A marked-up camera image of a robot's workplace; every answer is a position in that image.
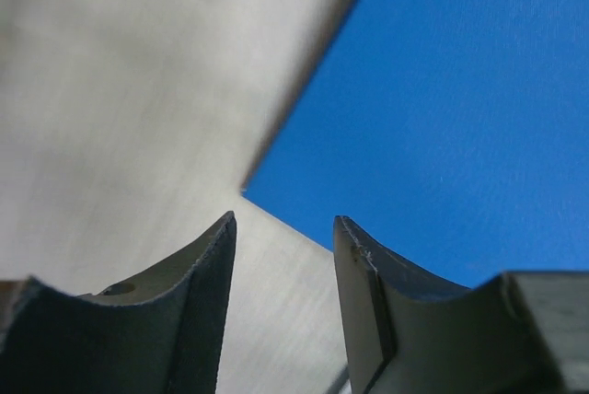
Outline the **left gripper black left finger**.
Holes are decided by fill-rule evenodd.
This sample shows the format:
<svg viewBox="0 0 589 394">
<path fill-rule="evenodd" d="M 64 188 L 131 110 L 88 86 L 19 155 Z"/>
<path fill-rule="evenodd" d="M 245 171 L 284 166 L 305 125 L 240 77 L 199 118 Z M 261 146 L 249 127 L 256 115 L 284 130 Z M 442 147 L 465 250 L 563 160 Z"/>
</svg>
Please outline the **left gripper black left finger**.
<svg viewBox="0 0 589 394">
<path fill-rule="evenodd" d="M 233 213 L 92 295 L 1 284 L 5 393 L 213 393 L 237 243 Z"/>
</svg>

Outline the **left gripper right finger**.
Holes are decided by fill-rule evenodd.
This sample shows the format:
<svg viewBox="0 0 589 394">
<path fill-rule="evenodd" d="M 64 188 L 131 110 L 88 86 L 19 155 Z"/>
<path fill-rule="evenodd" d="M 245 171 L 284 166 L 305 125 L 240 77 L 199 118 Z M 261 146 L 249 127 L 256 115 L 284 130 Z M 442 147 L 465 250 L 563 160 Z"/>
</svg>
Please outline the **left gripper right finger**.
<svg viewBox="0 0 589 394">
<path fill-rule="evenodd" d="M 467 288 L 351 218 L 333 253 L 355 393 L 584 393 L 586 272 L 502 272 Z"/>
</svg>

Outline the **blue ring binder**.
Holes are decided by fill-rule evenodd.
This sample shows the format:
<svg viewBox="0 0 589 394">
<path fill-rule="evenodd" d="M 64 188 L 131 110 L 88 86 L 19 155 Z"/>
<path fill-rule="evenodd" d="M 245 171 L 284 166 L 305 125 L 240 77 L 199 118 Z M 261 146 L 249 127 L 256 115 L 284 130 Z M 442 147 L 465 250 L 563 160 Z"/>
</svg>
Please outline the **blue ring binder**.
<svg viewBox="0 0 589 394">
<path fill-rule="evenodd" d="M 588 266 L 588 0 L 358 0 L 245 196 L 475 286 Z"/>
</svg>

